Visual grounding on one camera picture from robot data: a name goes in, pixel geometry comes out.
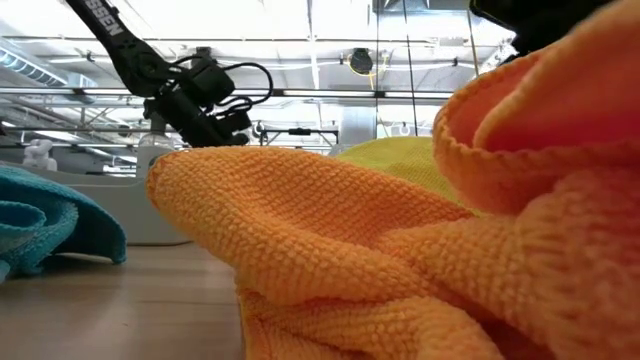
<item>white figurine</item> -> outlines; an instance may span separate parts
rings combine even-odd
[[[53,147],[51,140],[31,140],[29,146],[24,149],[22,165],[38,169],[58,171],[58,163],[49,158],[49,150]]]

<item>robotic arm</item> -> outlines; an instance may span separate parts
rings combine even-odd
[[[105,47],[124,85],[133,95],[147,98],[146,119],[170,124],[193,147],[244,145],[249,139],[234,134],[251,126],[247,112],[266,101],[273,92],[273,79],[264,67],[243,63],[222,68],[206,54],[193,55],[174,63],[166,62],[147,43],[137,38],[118,17],[107,0],[67,0],[69,6]],[[184,68],[180,64],[197,59]],[[269,92],[258,101],[236,97],[223,102],[235,90],[226,71],[241,66],[262,70]],[[228,110],[214,114],[214,106]]]

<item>wooden table surface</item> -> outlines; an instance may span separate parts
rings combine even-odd
[[[0,285],[0,358],[242,359],[233,271],[194,244],[130,247]]]

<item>blue towel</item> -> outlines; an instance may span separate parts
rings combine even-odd
[[[39,274],[49,255],[126,259],[122,227],[85,195],[29,171],[0,166],[0,282]]]

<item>orange towel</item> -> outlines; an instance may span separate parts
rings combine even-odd
[[[482,217],[275,148],[166,155],[149,197],[236,269],[249,359],[638,358],[639,37],[620,0],[453,96],[435,159]]]

